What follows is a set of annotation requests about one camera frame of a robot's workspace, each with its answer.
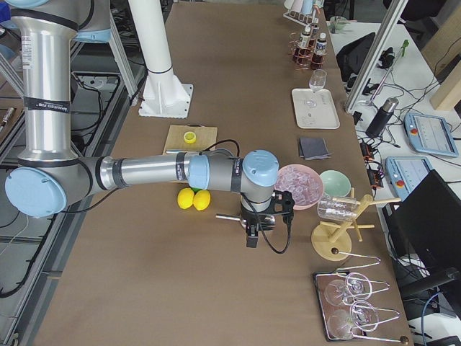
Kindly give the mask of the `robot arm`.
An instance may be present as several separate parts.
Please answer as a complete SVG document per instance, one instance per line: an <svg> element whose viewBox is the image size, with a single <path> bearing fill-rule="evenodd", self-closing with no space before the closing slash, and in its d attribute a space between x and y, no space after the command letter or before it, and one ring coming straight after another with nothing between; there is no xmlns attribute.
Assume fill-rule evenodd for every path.
<svg viewBox="0 0 461 346"><path fill-rule="evenodd" d="M248 247L265 237L275 216L291 225L294 201L275 190L279 164L265 150L240 157L211 145L138 159L80 157L71 147L70 44L110 40L110 3L10 1L9 8L22 36L26 146L5 192L19 211L42 218L98 192L178 181L238 193Z"/></svg>

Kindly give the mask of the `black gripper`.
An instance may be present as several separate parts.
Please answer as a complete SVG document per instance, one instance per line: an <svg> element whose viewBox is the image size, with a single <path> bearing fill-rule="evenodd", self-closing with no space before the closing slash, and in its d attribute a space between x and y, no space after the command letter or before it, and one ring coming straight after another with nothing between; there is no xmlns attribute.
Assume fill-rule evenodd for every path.
<svg viewBox="0 0 461 346"><path fill-rule="evenodd" d="M257 247L258 240L259 240L259 231L264 231L264 229L261 227L261 219L260 219L261 216L274 216L274 215L271 215L269 213L269 206L263 211L257 211L256 203L251 202L244 193L241 193L241 217L246 221L246 246L248 248ZM293 218L283 217L283 222L287 225L287 240L288 241L291 240L291 225L292 225Z"/></svg>

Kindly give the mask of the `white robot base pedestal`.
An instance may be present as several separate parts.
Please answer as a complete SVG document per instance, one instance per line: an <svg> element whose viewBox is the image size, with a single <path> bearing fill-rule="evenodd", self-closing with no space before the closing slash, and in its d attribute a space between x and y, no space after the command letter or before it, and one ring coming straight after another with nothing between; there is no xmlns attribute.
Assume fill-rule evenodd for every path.
<svg viewBox="0 0 461 346"><path fill-rule="evenodd" d="M139 115L185 119L193 86L174 74L160 2L132 0L129 6L148 72Z"/></svg>

